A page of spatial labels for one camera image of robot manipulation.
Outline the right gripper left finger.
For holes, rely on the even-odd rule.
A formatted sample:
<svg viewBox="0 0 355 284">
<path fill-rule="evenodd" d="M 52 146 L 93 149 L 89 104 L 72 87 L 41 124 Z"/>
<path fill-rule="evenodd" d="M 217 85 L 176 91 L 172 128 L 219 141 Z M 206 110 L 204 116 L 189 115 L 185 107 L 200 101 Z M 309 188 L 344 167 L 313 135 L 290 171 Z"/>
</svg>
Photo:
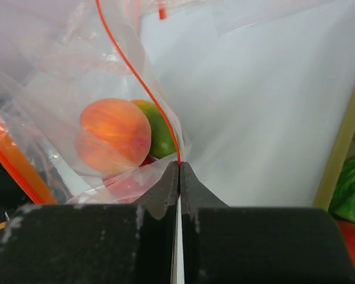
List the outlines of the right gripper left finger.
<svg viewBox="0 0 355 284">
<path fill-rule="evenodd" d="M 0 283 L 175 283 L 179 166 L 132 204 L 28 205 L 0 240 Z"/>
</svg>

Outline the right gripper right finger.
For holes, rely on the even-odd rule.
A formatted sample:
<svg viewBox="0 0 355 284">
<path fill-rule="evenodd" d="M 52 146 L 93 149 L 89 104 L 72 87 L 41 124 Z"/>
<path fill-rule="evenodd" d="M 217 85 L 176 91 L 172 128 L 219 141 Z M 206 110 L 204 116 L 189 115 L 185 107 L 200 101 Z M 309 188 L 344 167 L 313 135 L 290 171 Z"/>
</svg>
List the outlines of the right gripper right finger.
<svg viewBox="0 0 355 284">
<path fill-rule="evenodd" d="M 180 165 L 186 283 L 355 283 L 331 215 L 308 207 L 228 206 Z"/>
</svg>

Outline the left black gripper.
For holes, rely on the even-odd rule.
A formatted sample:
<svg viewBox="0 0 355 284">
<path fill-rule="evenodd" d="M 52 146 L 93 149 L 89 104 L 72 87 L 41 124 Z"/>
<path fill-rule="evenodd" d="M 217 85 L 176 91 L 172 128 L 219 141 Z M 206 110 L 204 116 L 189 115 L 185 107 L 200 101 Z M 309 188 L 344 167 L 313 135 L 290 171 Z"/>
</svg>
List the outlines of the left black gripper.
<svg viewBox="0 0 355 284">
<path fill-rule="evenodd" d="M 0 209 L 17 209 L 32 203 L 32 200 L 0 164 Z"/>
</svg>

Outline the red toy apple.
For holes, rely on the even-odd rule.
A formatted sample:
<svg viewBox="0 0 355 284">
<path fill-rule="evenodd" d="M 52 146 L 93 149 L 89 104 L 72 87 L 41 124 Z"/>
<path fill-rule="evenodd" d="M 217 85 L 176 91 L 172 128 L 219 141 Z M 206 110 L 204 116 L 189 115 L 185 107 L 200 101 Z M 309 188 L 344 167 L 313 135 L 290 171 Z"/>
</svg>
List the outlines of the red toy apple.
<svg viewBox="0 0 355 284">
<path fill-rule="evenodd" d="M 142 164 L 131 172 L 102 178 L 105 189 L 99 194 L 100 198 L 122 204 L 136 201 L 155 185 L 157 176 L 147 165 L 156 161 L 158 159 L 148 155 Z"/>
</svg>

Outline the toy peach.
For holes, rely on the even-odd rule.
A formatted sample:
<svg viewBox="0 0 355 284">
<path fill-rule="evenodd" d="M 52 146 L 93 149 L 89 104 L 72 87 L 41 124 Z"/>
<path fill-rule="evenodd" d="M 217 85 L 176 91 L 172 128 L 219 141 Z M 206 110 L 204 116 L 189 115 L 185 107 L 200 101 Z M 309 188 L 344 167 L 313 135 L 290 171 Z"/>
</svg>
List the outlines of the toy peach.
<svg viewBox="0 0 355 284">
<path fill-rule="evenodd" d="M 130 101 L 118 98 L 95 101 L 83 109 L 79 124 L 77 154 L 103 175 L 119 175 L 139 167 L 149 154 L 149 121 Z"/>
</svg>

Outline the clear orange-zipper bag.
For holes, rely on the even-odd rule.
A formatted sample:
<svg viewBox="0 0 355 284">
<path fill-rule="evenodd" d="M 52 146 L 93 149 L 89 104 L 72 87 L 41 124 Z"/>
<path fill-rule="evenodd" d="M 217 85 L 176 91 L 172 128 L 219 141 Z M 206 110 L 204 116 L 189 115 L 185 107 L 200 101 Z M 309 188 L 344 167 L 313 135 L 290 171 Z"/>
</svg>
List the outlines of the clear orange-zipper bag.
<svg viewBox="0 0 355 284">
<path fill-rule="evenodd" d="M 184 160 L 140 39 L 165 1 L 0 1 L 0 162 L 37 204 L 132 202 Z"/>
</svg>

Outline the red-green toy mango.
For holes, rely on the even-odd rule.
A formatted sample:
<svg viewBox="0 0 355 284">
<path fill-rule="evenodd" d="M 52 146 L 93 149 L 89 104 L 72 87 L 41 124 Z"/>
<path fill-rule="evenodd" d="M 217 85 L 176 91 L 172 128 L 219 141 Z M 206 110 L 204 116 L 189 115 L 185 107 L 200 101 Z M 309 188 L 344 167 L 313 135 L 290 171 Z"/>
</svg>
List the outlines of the red-green toy mango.
<svg viewBox="0 0 355 284">
<path fill-rule="evenodd" d="M 150 101 L 135 99 L 131 101 L 147 117 L 151 127 L 151 147 L 149 155 L 162 159 L 176 152 L 169 128 L 158 107 Z"/>
</svg>

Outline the olive green plastic bin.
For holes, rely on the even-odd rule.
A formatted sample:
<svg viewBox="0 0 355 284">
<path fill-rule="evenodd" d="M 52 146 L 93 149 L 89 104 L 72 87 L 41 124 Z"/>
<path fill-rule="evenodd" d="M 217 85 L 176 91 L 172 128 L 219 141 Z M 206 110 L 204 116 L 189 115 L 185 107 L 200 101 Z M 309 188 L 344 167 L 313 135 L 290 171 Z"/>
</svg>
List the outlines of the olive green plastic bin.
<svg viewBox="0 0 355 284">
<path fill-rule="evenodd" d="M 312 206 L 327 210 L 355 132 L 355 86 L 338 129 Z"/>
</svg>

